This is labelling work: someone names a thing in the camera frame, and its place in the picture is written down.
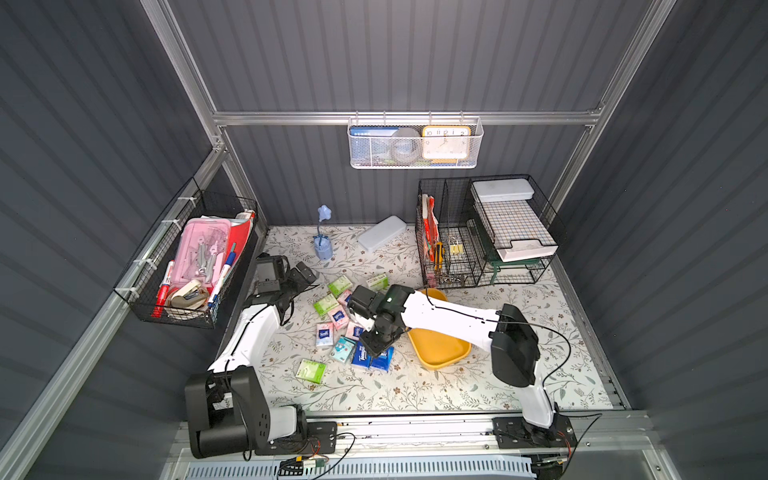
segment marker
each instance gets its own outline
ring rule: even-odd
[[[216,282],[216,286],[213,290],[211,290],[210,296],[208,297],[208,308],[213,307],[214,303],[216,303],[216,300],[218,300],[221,287],[224,286],[224,280],[227,279],[227,274],[230,272],[230,270],[232,270],[232,264],[235,263],[235,257],[237,256],[235,253],[236,246],[237,243],[232,243],[232,250],[230,250],[230,254],[227,255],[227,261],[224,262],[224,266],[221,267],[219,280]]]
[[[155,305],[165,305],[165,300],[168,298],[168,290],[170,290],[170,272],[174,269],[174,261],[168,262],[168,267],[165,269],[165,278],[163,283],[160,284],[160,289],[157,291],[157,302]],[[160,318],[163,314],[163,307],[156,306],[152,311],[152,318]]]

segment floral tablecloth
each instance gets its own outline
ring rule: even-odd
[[[361,370],[329,357],[329,349],[315,347],[316,324],[321,319],[313,303],[327,295],[327,284],[345,274],[355,285],[380,273],[390,285],[422,285],[413,227],[372,254],[357,243],[366,227],[324,227],[333,242],[334,257],[320,262],[315,256],[312,236],[315,227],[273,227],[266,241],[270,255],[285,255],[295,265],[303,261],[318,274],[321,287],[296,298],[291,321],[281,327],[267,347],[259,381],[272,405],[299,403],[308,411],[402,411],[402,410],[516,410],[520,402],[512,387],[491,372],[490,354],[472,347],[472,352],[455,365],[438,371],[422,367],[408,336],[395,343],[389,372]],[[571,312],[551,269],[533,285],[502,285],[446,290],[448,300],[480,308],[517,306],[531,323],[541,323],[563,332],[573,346],[568,363],[547,381],[547,391],[563,409],[610,409],[589,352],[581,340]],[[565,358],[565,341],[543,329],[538,331],[542,359],[550,371]],[[302,359],[327,364],[322,385],[295,377]]]

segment clock face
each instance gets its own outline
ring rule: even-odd
[[[423,157],[426,160],[464,160],[469,156],[469,136],[464,126],[429,125],[422,130]]]

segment desk organizer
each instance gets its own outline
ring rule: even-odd
[[[166,212],[175,202],[185,202],[180,213],[175,220],[160,220],[165,218]],[[175,308],[171,306],[162,306],[159,317],[152,316],[156,307],[157,291],[165,274],[168,262],[173,260],[177,254],[181,232],[190,218],[197,218],[203,215],[209,217],[234,218],[235,215],[243,210],[253,210],[258,212],[255,200],[242,197],[233,197],[230,195],[219,194],[208,190],[197,190],[189,198],[178,198],[172,201],[158,218],[155,226],[164,229],[164,233],[159,240],[154,240],[156,246],[145,258],[137,258],[139,252],[145,251],[145,245],[150,241],[153,227],[150,233],[141,242],[132,256],[131,262],[125,267],[119,278],[127,272],[132,263],[141,263],[141,268],[136,279],[130,285],[115,285],[114,291],[130,306],[139,320],[153,323],[168,323],[172,325],[194,326],[197,328],[212,329],[220,316],[226,318],[234,308],[234,301],[238,294],[238,289],[230,285],[239,286],[243,282],[248,263],[253,256],[253,249],[257,243],[257,234],[251,231],[245,247],[240,253],[240,257],[234,264],[233,270],[227,277],[223,285],[218,300],[215,304],[205,310],[188,310]]]
[[[416,206],[416,245],[419,248],[422,279],[431,288],[468,288],[511,283],[536,283],[544,274],[554,255],[518,262],[502,262],[496,249],[503,248],[503,236],[487,231],[491,224],[480,205],[475,206],[472,183],[479,180],[526,179],[534,193],[528,206],[557,245],[565,242],[565,225],[558,217],[541,188],[530,175],[499,175],[494,177],[427,178],[419,181]],[[436,265],[427,251],[422,219],[421,195],[435,198],[434,213],[438,221],[443,261]]]
[[[483,129],[479,117],[460,114],[388,114],[351,117],[349,162],[354,168],[474,168]]]

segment black mounting plate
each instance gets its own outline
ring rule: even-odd
[[[308,422],[308,436],[313,437],[311,444],[302,440],[300,433],[290,437],[282,437],[274,442],[267,444],[265,449],[253,450],[254,455],[312,455],[313,446],[317,448],[317,442],[320,440],[320,451],[318,453],[334,453],[336,451],[336,422]]]
[[[553,432],[562,432],[565,437],[555,433],[551,439],[540,435],[536,442],[531,439],[530,433],[523,426],[523,418],[519,417],[494,417],[493,432],[496,442],[501,450],[505,449],[540,449],[540,448],[571,448],[576,446],[576,433],[571,426],[571,420],[564,415],[555,415],[552,424]]]

